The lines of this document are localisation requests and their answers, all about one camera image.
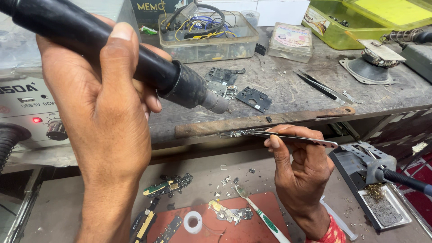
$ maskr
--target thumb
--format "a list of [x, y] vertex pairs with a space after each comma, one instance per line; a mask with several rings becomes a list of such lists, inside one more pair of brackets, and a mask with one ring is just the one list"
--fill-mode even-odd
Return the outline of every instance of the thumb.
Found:
[[132, 26], [121, 22], [114, 26], [100, 53], [102, 90], [111, 96], [128, 96], [135, 90], [133, 74], [138, 64], [138, 37]]
[[271, 147], [273, 148], [276, 170], [280, 173], [292, 174], [289, 151], [285, 143], [276, 135], [270, 136]]

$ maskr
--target solder wire spool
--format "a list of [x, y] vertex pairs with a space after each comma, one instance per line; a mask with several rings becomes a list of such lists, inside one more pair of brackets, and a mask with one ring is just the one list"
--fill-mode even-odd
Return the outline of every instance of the solder wire spool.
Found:
[[197, 211], [190, 211], [184, 217], [184, 228], [191, 234], [198, 234], [203, 227], [203, 218]]

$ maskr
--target red sleeve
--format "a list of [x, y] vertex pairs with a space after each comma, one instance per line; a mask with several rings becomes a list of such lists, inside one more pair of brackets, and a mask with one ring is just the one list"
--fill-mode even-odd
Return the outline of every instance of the red sleeve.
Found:
[[305, 243], [345, 243], [345, 233], [330, 215], [330, 226], [327, 233], [319, 240], [310, 240], [306, 238]]

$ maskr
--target air knob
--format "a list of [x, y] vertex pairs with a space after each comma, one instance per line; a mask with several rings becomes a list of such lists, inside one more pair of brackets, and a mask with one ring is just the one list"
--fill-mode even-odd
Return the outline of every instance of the air knob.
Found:
[[56, 118], [48, 122], [47, 137], [56, 141], [67, 139], [66, 129], [60, 119]]

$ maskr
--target red indicator light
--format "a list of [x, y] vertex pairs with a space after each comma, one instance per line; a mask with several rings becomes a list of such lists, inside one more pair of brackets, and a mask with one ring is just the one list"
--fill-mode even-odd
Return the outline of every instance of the red indicator light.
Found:
[[39, 123], [39, 122], [42, 122], [42, 119], [40, 119], [39, 117], [33, 117], [33, 122]]

